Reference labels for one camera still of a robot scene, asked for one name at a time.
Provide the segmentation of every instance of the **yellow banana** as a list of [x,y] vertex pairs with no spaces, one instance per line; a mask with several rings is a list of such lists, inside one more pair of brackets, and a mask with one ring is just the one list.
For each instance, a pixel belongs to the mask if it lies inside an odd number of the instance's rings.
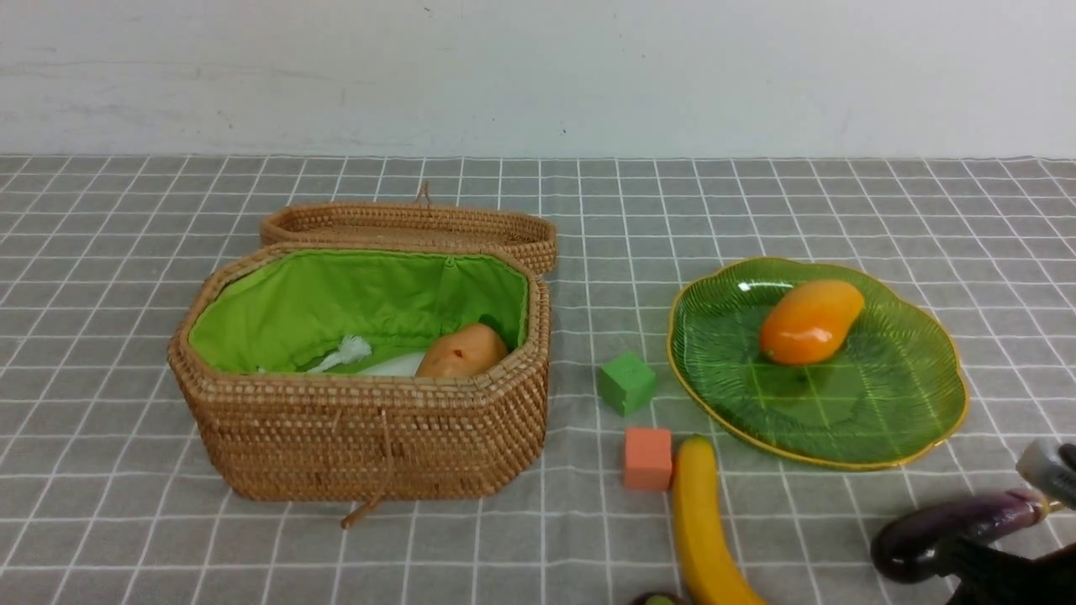
[[698,605],[765,605],[740,575],[721,527],[718,459],[710,440],[688,437],[677,450],[672,529],[680,569]]

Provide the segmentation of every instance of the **woven rattan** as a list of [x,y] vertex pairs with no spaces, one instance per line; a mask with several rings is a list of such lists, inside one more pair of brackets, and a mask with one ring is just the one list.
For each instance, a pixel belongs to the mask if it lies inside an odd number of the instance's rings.
[[484,243],[541,275],[556,265],[556,227],[520,212],[436,206],[423,183],[416,203],[331,201],[289,206],[261,222],[261,244],[282,241],[405,243],[448,250]]
[[229,283],[309,249],[429,252],[429,245],[284,242],[214,272],[168,348],[168,364],[209,459],[256,501],[359,502],[348,527],[382,500],[478,498],[508,484],[544,445],[549,394],[547,283],[496,248],[529,282],[525,341],[489,372],[461,379],[331,374],[225,374],[188,343],[195,321]]

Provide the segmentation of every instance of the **toy fruit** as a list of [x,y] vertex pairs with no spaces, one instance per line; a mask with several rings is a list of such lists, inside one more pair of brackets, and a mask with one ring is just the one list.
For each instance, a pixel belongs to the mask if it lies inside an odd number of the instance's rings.
[[764,605],[725,544],[718,504],[718,462],[710,440],[688,437],[672,476],[672,532],[688,591],[698,605]]
[[845,343],[863,305],[863,294],[848,282],[803,283],[789,291],[763,322],[762,354],[781,365],[824,362]]
[[688,602],[671,592],[645,592],[628,605],[688,605]]
[[887,524],[870,540],[870,560],[878,573],[900,583],[918,583],[937,572],[936,547],[959,535],[976,544],[1042,523],[1061,508],[1043,495],[1016,488],[967,496],[914,510]]
[[416,377],[457,378],[489,370],[508,355],[508,347],[492,327],[472,323],[438,338],[419,364]]

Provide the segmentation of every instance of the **basket handle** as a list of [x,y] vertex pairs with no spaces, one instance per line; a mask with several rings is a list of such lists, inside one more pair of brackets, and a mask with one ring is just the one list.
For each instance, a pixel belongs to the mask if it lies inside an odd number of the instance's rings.
[[340,521],[340,526],[344,530],[351,527],[355,523],[362,521],[364,517],[373,512],[373,510],[378,508],[378,505],[381,504],[381,498],[384,497],[385,491],[388,488],[388,480],[393,476],[393,448],[392,442],[388,439],[388,416],[385,413],[385,410],[381,410],[381,430],[382,436],[385,440],[385,475],[381,478],[381,484],[378,486],[378,489],[373,492],[373,496],[364,502],[363,506],[352,510]]
[[429,181],[423,181],[419,187],[419,193],[414,196],[415,203],[426,202],[426,208],[434,206],[434,200],[429,199]]

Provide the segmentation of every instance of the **purple eggplant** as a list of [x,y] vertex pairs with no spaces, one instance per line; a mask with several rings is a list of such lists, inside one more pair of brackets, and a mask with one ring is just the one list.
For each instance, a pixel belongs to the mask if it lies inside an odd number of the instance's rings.
[[645,592],[635,599],[628,605],[688,605],[688,602],[682,597],[672,594],[671,592]]
[[878,573],[900,583],[918,583],[935,575],[934,547],[959,535],[988,545],[1036,525],[1060,508],[1038,493],[1017,488],[921,508],[891,521],[870,543]]

